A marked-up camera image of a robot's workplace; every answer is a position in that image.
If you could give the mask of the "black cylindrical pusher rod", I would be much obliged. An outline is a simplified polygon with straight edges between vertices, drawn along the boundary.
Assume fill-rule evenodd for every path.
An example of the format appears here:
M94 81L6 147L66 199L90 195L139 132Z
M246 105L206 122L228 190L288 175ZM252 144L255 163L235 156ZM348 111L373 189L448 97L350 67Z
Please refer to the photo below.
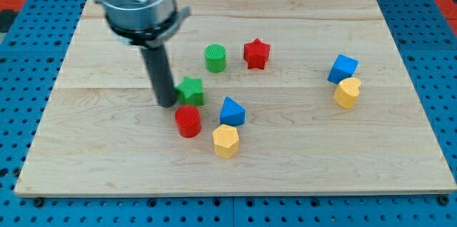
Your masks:
M176 103L177 93L164 45L155 48L141 48L146 70L151 80L159 106L169 108Z

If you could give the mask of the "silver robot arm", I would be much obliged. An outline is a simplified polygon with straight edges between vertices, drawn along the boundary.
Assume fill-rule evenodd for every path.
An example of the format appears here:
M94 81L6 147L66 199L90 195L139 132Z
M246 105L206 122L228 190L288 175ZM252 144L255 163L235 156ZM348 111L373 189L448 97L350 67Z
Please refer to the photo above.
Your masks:
M191 7L176 0L96 0L103 6L110 29L130 46L139 47L159 106L177 101L165 43L174 36Z

